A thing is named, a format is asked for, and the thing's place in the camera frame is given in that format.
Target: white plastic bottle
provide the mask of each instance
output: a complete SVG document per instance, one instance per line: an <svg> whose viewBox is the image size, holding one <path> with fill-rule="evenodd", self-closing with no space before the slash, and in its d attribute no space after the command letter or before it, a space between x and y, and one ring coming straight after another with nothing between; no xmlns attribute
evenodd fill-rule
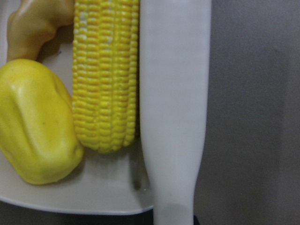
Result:
<svg viewBox="0 0 300 225"><path fill-rule="evenodd" d="M155 225L193 225L203 153L211 0L141 0L141 139Z"/></svg>

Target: yellow corn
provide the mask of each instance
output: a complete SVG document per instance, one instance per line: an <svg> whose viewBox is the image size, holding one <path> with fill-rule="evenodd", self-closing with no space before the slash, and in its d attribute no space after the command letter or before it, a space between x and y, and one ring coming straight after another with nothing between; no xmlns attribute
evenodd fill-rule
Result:
<svg viewBox="0 0 300 225"><path fill-rule="evenodd" d="M138 25L139 0L75 0L75 132L100 153L135 138Z"/></svg>

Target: bell pepper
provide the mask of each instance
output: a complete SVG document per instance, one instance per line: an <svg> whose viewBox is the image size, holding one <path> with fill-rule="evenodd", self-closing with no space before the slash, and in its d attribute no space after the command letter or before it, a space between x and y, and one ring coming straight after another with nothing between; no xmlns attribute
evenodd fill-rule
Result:
<svg viewBox="0 0 300 225"><path fill-rule="evenodd" d="M0 149L30 184L57 182L83 158L71 97L39 62L13 60L0 68Z"/></svg>

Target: gray wall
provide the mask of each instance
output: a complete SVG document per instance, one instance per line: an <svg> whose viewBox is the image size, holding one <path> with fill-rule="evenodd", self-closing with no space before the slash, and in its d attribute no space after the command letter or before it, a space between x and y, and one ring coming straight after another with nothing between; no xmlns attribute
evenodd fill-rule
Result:
<svg viewBox="0 0 300 225"><path fill-rule="evenodd" d="M213 0L202 225L300 224L300 1Z"/></svg>

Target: toy vegetable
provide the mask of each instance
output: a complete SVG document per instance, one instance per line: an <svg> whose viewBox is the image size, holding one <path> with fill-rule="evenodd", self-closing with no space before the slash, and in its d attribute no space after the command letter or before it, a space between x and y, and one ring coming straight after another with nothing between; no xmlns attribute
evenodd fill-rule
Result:
<svg viewBox="0 0 300 225"><path fill-rule="evenodd" d="M139 4L75 0L75 132L84 146L100 153L135 138Z"/></svg>
<svg viewBox="0 0 300 225"><path fill-rule="evenodd" d="M21 0L7 23L7 61L36 60L43 44L73 18L74 0Z"/></svg>
<svg viewBox="0 0 300 225"><path fill-rule="evenodd" d="M83 157L71 97L61 80L32 60L0 68L0 149L28 183L59 181Z"/></svg>

